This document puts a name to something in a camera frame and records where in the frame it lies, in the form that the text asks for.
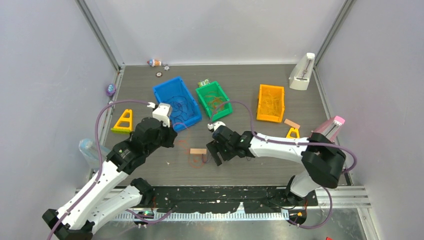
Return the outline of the yellow triangular toy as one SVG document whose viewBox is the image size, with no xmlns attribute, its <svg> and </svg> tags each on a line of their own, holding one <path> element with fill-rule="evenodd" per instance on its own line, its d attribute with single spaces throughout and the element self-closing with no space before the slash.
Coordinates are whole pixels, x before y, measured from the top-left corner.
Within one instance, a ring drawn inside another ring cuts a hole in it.
<svg viewBox="0 0 424 240">
<path fill-rule="evenodd" d="M 110 129 L 113 133 L 129 134 L 133 131 L 133 110 L 125 109 L 115 125 Z"/>
<path fill-rule="evenodd" d="M 300 138 L 300 132 L 298 128 L 291 127 L 286 135 L 286 138 L 288 139 L 299 139 Z"/>
</svg>

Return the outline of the orange plastic bin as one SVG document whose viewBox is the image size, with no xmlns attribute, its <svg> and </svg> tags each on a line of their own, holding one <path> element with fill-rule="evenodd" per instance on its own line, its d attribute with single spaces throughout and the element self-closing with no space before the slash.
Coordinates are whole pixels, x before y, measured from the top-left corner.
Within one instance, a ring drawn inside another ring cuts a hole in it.
<svg viewBox="0 0 424 240">
<path fill-rule="evenodd" d="M 283 86 L 260 84 L 256 108 L 256 119 L 281 123 L 285 112 L 285 88 Z"/>
</svg>

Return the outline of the pink metronome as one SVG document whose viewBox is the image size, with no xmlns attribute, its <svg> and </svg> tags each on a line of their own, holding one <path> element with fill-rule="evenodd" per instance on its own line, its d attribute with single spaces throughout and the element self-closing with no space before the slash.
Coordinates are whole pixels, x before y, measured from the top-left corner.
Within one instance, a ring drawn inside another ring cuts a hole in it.
<svg viewBox="0 0 424 240">
<path fill-rule="evenodd" d="M 323 122 L 313 132 L 322 134 L 330 142 L 334 142 L 344 123 L 345 123 L 345 119 L 336 115 L 326 120 L 325 122 Z"/>
</svg>

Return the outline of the small wooden block right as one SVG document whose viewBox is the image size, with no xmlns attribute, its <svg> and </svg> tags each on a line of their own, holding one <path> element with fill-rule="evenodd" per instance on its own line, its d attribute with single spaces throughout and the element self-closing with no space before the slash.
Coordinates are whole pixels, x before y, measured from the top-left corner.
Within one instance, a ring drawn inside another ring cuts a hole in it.
<svg viewBox="0 0 424 240">
<path fill-rule="evenodd" d="M 299 124 L 289 119 L 285 119 L 283 123 L 286 125 L 289 125 L 291 128 L 294 128 L 294 129 L 299 129 L 301 127 Z"/>
</svg>

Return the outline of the blue plastic bin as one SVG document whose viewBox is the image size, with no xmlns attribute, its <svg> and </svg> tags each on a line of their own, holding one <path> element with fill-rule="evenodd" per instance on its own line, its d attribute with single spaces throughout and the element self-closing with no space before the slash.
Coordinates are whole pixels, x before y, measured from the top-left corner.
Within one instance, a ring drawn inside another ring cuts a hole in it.
<svg viewBox="0 0 424 240">
<path fill-rule="evenodd" d="M 176 132 L 191 127 L 203 119 L 198 103 L 180 76 L 155 85 L 152 90 L 157 102 L 172 107 L 169 118 Z"/>
</svg>

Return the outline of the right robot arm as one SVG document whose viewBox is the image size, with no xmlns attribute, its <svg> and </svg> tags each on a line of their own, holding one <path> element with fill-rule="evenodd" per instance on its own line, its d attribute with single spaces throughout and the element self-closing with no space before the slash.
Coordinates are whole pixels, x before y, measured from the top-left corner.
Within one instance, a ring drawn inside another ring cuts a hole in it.
<svg viewBox="0 0 424 240">
<path fill-rule="evenodd" d="M 239 134 L 223 122 L 209 123 L 213 140 L 206 145 L 217 166 L 234 157 L 271 157 L 300 163 L 304 171 L 290 178 L 285 198 L 291 205 L 299 205 L 319 187 L 335 189 L 342 175 L 346 155 L 320 132 L 310 137 L 283 138 L 255 131 Z"/>
</svg>

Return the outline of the small toy figurine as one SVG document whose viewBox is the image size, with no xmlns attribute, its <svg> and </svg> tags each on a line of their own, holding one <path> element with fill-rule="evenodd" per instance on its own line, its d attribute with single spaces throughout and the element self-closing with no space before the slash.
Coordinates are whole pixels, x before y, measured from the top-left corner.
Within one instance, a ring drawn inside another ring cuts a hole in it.
<svg viewBox="0 0 424 240">
<path fill-rule="evenodd" d="M 150 67 L 159 67 L 159 66 L 162 66 L 162 62 L 160 60 L 157 60 L 157 59 L 149 59 L 146 63 Z"/>
</svg>

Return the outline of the yellow triangular toy left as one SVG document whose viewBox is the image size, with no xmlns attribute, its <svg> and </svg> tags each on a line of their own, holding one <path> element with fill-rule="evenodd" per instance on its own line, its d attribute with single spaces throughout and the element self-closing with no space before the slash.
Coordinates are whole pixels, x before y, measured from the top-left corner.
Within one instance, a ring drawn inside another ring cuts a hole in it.
<svg viewBox="0 0 424 240">
<path fill-rule="evenodd" d="M 133 131 L 133 110 L 125 109 L 115 125 L 110 129 L 113 133 L 129 134 Z"/>
</svg>

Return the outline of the green plastic bin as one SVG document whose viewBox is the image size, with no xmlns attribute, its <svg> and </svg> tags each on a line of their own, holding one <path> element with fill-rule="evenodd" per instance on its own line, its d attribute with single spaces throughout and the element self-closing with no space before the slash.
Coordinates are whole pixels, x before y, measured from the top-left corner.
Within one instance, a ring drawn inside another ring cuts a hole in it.
<svg viewBox="0 0 424 240">
<path fill-rule="evenodd" d="M 203 106 L 206 115 L 211 118 L 213 122 L 233 113 L 233 108 L 230 103 L 226 103 L 219 107 L 222 103 L 229 101 L 230 98 L 217 81 L 212 81 L 209 84 L 200 86 L 195 91 L 199 103 Z"/>
</svg>

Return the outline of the yellow triangular toy right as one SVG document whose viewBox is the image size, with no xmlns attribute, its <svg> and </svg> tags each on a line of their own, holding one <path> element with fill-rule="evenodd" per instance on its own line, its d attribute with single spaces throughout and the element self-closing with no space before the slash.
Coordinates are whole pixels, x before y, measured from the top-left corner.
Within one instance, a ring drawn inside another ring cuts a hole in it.
<svg viewBox="0 0 424 240">
<path fill-rule="evenodd" d="M 299 139 L 300 138 L 300 132 L 298 128 L 291 127 L 286 135 L 286 138 L 288 139 Z"/>
</svg>

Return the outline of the green gear toy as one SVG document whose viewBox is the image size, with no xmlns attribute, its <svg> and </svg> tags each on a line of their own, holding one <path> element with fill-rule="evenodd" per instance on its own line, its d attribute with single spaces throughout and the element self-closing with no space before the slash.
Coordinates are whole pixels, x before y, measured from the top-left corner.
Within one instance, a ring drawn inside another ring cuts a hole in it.
<svg viewBox="0 0 424 240">
<path fill-rule="evenodd" d="M 198 84 L 198 87 L 201 88 L 203 86 L 209 85 L 210 83 L 211 83 L 210 80 L 207 78 L 205 80 L 199 81 L 197 84 Z"/>
</svg>

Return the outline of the purple round toy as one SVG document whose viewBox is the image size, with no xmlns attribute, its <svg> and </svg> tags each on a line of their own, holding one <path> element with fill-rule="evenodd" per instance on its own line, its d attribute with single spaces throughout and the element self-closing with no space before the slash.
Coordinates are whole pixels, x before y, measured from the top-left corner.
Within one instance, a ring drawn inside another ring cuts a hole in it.
<svg viewBox="0 0 424 240">
<path fill-rule="evenodd" d="M 116 90 L 115 84 L 111 83 L 107 86 L 105 93 L 108 97 L 112 97 L 116 93 Z"/>
</svg>

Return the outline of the clear blue plastic container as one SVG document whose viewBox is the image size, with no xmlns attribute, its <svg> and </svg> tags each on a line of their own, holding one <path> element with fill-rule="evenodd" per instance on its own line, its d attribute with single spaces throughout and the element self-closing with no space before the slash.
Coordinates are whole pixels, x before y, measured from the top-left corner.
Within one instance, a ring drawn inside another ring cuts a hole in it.
<svg viewBox="0 0 424 240">
<path fill-rule="evenodd" d="M 99 149 L 97 148 L 96 142 L 92 139 L 85 138 L 79 142 L 78 148 L 89 167 L 94 171 L 98 171 L 100 168 L 100 160 L 98 154 Z"/>
</svg>

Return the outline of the white metronome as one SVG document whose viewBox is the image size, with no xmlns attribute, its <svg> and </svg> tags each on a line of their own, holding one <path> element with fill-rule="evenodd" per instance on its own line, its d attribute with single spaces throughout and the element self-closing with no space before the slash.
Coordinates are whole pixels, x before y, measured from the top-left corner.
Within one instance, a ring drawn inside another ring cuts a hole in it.
<svg viewBox="0 0 424 240">
<path fill-rule="evenodd" d="M 289 76 L 289 87 L 297 91 L 306 91 L 315 64 L 316 55 L 312 52 L 306 53 L 296 64 Z"/>
</svg>

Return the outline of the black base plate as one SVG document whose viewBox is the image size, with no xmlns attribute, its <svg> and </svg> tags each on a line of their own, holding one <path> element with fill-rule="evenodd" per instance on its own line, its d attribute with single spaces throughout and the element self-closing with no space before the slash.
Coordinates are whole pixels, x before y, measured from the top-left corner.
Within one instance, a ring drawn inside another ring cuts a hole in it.
<svg viewBox="0 0 424 240">
<path fill-rule="evenodd" d="M 155 186 L 137 208 L 160 213 L 234 213 L 239 207 L 247 214 L 276 213 L 291 209 L 284 186 Z"/>
</svg>

